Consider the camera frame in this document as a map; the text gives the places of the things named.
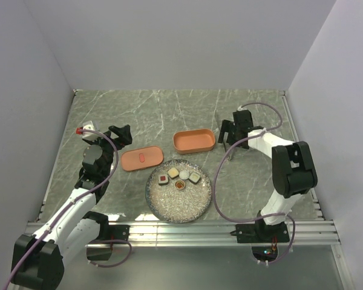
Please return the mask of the metal tongs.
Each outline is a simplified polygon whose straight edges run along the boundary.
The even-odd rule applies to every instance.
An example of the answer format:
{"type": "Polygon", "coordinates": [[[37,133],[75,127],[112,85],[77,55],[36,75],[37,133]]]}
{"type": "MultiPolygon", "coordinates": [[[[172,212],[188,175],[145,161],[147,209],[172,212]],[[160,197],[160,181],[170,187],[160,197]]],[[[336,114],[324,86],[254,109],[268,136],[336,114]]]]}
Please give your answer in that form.
{"type": "MultiPolygon", "coordinates": [[[[223,148],[224,148],[225,153],[229,150],[230,147],[231,147],[230,144],[227,144],[225,141],[223,142],[223,148]]],[[[227,161],[231,161],[234,158],[234,156],[237,152],[237,149],[238,149],[238,147],[235,147],[234,149],[231,150],[231,152],[226,157],[227,161]]]]}

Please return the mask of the orange lunch box base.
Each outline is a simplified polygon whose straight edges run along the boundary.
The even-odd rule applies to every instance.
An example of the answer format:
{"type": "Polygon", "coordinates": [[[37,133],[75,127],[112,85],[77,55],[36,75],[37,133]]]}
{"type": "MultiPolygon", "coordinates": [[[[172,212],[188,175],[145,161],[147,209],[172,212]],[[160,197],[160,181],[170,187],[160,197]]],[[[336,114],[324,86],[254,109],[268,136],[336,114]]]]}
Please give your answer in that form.
{"type": "Polygon", "coordinates": [[[215,135],[210,129],[180,131],[173,136],[174,148],[182,155],[210,151],[215,142],[215,135]]]}

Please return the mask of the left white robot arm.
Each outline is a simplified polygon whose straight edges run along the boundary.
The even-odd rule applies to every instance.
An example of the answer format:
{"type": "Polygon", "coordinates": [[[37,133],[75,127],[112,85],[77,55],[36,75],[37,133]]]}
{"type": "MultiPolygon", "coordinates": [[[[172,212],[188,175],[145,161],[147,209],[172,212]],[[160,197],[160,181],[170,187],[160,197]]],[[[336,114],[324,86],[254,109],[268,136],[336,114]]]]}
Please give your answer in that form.
{"type": "Polygon", "coordinates": [[[16,240],[5,289],[11,284],[28,289],[56,289],[65,266],[86,245],[131,246],[127,226],[112,226],[108,216],[92,211],[117,169],[118,151],[132,143],[131,128],[128,124],[110,126],[101,133],[89,121],[76,132],[88,145],[79,179],[68,199],[43,226],[16,240]]]}

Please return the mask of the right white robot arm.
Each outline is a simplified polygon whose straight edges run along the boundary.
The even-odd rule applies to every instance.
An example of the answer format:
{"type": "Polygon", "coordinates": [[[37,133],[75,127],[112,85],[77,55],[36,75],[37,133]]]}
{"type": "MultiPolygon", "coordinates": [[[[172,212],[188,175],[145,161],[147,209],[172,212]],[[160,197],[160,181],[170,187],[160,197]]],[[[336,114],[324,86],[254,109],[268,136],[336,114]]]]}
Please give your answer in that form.
{"type": "Polygon", "coordinates": [[[255,236],[266,242],[279,233],[287,215],[301,196],[318,183],[309,144],[278,137],[261,126],[254,126],[248,110],[235,111],[233,120],[222,120],[218,142],[255,149],[271,159],[273,193],[257,214],[255,236]]]}

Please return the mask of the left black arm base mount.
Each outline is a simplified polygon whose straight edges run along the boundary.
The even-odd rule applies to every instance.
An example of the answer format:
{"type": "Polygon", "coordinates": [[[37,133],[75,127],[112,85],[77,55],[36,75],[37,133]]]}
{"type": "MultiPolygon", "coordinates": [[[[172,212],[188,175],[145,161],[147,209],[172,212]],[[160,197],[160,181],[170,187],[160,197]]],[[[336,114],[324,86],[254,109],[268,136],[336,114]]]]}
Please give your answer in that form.
{"type": "Polygon", "coordinates": [[[106,237],[109,240],[128,241],[130,226],[126,224],[109,225],[106,237]]]}

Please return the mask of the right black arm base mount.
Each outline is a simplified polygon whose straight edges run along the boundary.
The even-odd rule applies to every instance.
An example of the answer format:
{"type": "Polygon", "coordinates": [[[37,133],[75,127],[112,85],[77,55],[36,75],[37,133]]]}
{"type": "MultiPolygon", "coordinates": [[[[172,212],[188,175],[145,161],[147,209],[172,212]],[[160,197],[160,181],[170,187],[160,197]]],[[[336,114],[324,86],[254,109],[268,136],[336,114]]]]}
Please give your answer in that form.
{"type": "Polygon", "coordinates": [[[236,237],[237,243],[290,242],[289,231],[284,222],[278,225],[265,225],[263,222],[236,224],[230,235],[236,237]]]}

